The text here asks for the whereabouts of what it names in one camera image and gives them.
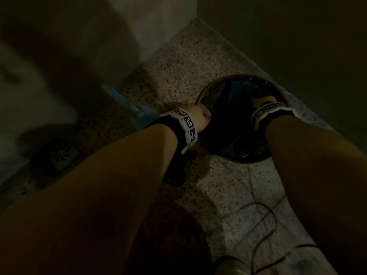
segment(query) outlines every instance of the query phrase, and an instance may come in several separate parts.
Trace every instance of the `terrazzo floor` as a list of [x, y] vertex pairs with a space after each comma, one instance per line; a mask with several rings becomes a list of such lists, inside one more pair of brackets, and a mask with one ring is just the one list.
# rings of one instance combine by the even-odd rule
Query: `terrazzo floor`
[[[255, 74], [274, 82], [197, 19], [124, 79], [119, 91], [164, 112], [177, 103], [194, 104], [208, 83], [230, 74]], [[330, 129], [293, 95], [283, 93], [302, 120]], [[99, 111], [76, 126], [78, 160], [133, 132], [126, 111], [106, 98]], [[285, 197], [271, 158], [241, 165], [210, 154], [200, 143], [196, 145], [198, 158], [186, 184], [179, 188], [162, 185], [138, 232], [126, 273], [165, 274], [162, 269], [195, 273], [226, 254], [249, 267], [253, 264], [256, 271], [296, 245], [313, 243]], [[43, 179], [33, 173], [34, 168], [25, 166], [2, 185], [1, 210], [59, 177], [52, 171]], [[259, 241], [272, 230], [273, 235], [254, 253]], [[318, 249], [304, 248], [259, 274], [336, 273]]]

